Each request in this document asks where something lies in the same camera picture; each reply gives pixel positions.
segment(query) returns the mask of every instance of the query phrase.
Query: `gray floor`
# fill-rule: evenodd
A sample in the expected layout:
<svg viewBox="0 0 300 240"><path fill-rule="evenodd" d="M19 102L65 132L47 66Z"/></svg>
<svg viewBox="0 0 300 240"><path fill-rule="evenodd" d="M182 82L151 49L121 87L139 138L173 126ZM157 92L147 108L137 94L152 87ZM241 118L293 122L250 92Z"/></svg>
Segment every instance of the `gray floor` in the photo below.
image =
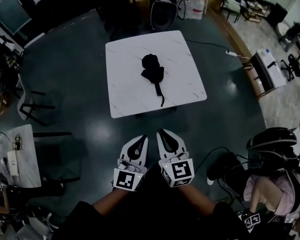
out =
<svg viewBox="0 0 300 240"><path fill-rule="evenodd" d="M275 30L266 20L260 23L245 21L243 16L234 23L235 15L231 15L229 22L238 32L252 55L257 49L269 49L281 67L288 55L298 57L300 50L293 45L288 52L284 51L283 44L278 42ZM291 82L279 87L259 100L265 125L270 127L295 128L300 121L300 77L295 77Z"/></svg>
<svg viewBox="0 0 300 240"><path fill-rule="evenodd" d="M177 20L173 29L180 30L186 39L229 46L207 17L201 21ZM176 112L152 112L141 119L111 118L105 60L109 36L92 11L35 42L26 50L21 75L33 90L47 93L37 103L57 106L51 114L34 112L52 124L42 127L30 119L22 121L16 100L0 116L0 131L32 124L34 132L72 132L72 137L41 138L35 143L41 177L81 176L80 181L65 186L63 197L34 200L60 216L67 216L78 201L92 203L112 190L121 148L134 137L149 136L147 166L151 167L159 160L157 129L173 131L184 139L196 167L210 150L219 146L245 155L247 140L265 129L259 103L240 61L225 55L223 48L197 43L188 46L207 100L180 106ZM208 187L206 183L206 168L218 154L207 159L193 181L213 200L227 197L217 184Z"/></svg>

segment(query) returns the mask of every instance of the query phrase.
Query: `human arm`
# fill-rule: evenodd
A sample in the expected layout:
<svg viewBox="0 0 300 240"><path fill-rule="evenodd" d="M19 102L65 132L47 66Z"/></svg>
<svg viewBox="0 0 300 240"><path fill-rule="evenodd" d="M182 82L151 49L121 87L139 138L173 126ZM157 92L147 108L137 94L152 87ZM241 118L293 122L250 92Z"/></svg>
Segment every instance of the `human arm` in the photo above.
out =
<svg viewBox="0 0 300 240"><path fill-rule="evenodd" d="M0 205L0 214L9 214L10 206L9 206L7 192L6 192L6 187L3 188L2 194L3 194L4 206Z"/></svg>
<svg viewBox="0 0 300 240"><path fill-rule="evenodd" d="M128 193L127 190L116 188L114 191L95 202L92 206L102 216L107 216L128 195Z"/></svg>
<svg viewBox="0 0 300 240"><path fill-rule="evenodd" d="M260 177L255 181L253 186L249 211L256 213L257 205L262 198L265 198L271 207L277 210L282 196L283 192L271 180Z"/></svg>
<svg viewBox="0 0 300 240"><path fill-rule="evenodd" d="M82 239L108 228L105 217L128 195L128 191L116 188L111 193L90 205L80 201L64 223L53 235L52 240Z"/></svg>
<svg viewBox="0 0 300 240"><path fill-rule="evenodd" d="M227 203L213 202L191 184L180 186L178 189L198 213L206 218L203 225L205 233L211 239L248 239L245 225Z"/></svg>
<svg viewBox="0 0 300 240"><path fill-rule="evenodd" d="M209 216L214 212L216 203L201 193L191 184L178 187L186 199L196 208L202 216Z"/></svg>

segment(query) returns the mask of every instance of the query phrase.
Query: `small white table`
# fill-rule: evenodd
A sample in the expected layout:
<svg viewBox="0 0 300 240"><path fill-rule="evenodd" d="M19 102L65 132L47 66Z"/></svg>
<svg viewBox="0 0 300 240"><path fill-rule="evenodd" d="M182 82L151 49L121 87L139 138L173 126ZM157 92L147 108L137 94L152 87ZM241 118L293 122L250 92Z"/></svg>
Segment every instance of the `small white table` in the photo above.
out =
<svg viewBox="0 0 300 240"><path fill-rule="evenodd" d="M253 81L258 80L261 91L261 94L257 96L258 99L287 83L278 63L268 49L257 50L255 55L244 65L244 70L254 69L257 74Z"/></svg>
<svg viewBox="0 0 300 240"><path fill-rule="evenodd" d="M9 185L20 188L41 187L34 134L31 124L14 128L5 134L9 140L6 136L0 135L0 173L7 178ZM13 150L11 142L15 141L16 135L19 135L22 139L22 148L16 151L19 176L10 176L5 172L1 164L1 159L8 159L8 152Z"/></svg>
<svg viewBox="0 0 300 240"><path fill-rule="evenodd" d="M183 104L204 101L207 94L195 61L180 31L134 36L105 45L110 113L113 118L141 114ZM160 83L165 98L157 96L155 85L141 76L142 59L158 57L164 67Z"/></svg>
<svg viewBox="0 0 300 240"><path fill-rule="evenodd" d="M260 57L264 67L269 73L274 87L278 88L280 86L284 86L287 83L287 79L284 77L284 74L278 66L278 63L275 63L268 68L269 65L276 61L271 51L267 52L267 50L260 49L256 50L256 54Z"/></svg>

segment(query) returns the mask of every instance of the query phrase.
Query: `pink shirt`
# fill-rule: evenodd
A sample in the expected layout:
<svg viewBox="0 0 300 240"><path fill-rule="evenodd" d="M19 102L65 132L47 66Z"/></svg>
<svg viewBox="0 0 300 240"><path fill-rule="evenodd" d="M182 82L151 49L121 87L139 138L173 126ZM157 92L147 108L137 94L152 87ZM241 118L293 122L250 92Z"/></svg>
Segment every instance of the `pink shirt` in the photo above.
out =
<svg viewBox="0 0 300 240"><path fill-rule="evenodd" d="M300 174L293 173L297 180L300 183ZM243 198L245 201L250 201L251 200L251 195L252 191L254 189L254 185L256 180L260 178L260 176L257 175L251 175L251 177L247 180L246 186L243 192ZM278 205L278 208L274 212L274 214L279 215L279 216L285 216L290 213L292 210L294 203L295 203L295 196L294 192L291 186L291 183L287 177L287 174L283 174L279 178L276 179L271 179L271 181L283 192L283 196L280 200L280 203ZM261 199L261 203L266 204L267 200L265 198ZM299 207L295 210L295 213L300 212L300 205Z"/></svg>

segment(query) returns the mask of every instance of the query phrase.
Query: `black sleeve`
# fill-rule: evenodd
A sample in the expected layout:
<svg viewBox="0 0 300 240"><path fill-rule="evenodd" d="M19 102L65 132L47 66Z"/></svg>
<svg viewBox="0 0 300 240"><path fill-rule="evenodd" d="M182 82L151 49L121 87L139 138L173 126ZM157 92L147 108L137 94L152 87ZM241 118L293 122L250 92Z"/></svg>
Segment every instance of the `black sleeve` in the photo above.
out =
<svg viewBox="0 0 300 240"><path fill-rule="evenodd" d="M225 202L219 202L208 218L208 229L216 239L249 239L245 224Z"/></svg>
<svg viewBox="0 0 300 240"><path fill-rule="evenodd" d="M96 238L106 226L105 218L90 204L79 202L54 233L52 240Z"/></svg>

